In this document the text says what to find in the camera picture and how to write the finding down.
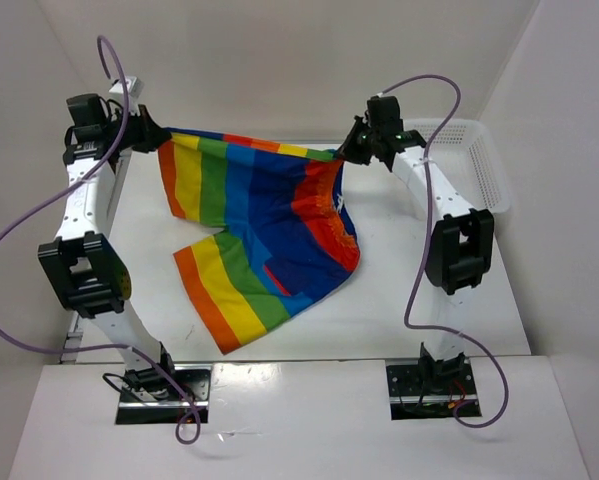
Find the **rainbow striped shorts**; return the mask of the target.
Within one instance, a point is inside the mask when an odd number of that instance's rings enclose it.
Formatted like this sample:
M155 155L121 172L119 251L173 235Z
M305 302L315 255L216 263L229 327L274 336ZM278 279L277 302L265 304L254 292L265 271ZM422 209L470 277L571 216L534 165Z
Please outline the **rainbow striped shorts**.
M158 160L171 213L212 231L174 260L222 353L318 303L358 266L333 151L174 128Z

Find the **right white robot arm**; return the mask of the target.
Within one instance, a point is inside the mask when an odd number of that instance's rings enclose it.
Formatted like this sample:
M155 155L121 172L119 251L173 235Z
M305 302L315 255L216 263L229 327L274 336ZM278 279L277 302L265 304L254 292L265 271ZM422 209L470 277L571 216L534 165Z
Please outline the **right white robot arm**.
M422 260L404 314L405 326L426 334L417 362L419 393L448 389L464 371L463 332L469 300L492 263L494 216L465 200L430 158L431 143L403 122L357 116L338 154L348 162L383 163L426 215Z

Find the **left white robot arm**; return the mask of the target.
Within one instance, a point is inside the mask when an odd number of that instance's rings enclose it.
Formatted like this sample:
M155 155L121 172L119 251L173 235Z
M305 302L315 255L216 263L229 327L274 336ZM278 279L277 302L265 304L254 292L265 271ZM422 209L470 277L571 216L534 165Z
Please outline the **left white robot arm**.
M40 245L37 256L60 304L96 325L123 358L126 395L165 400L177 391L179 376L133 308L129 271L108 235L131 154L153 152L171 135L144 105L120 131L122 114L105 113L98 96L67 104L74 124L63 161L72 191L54 240Z

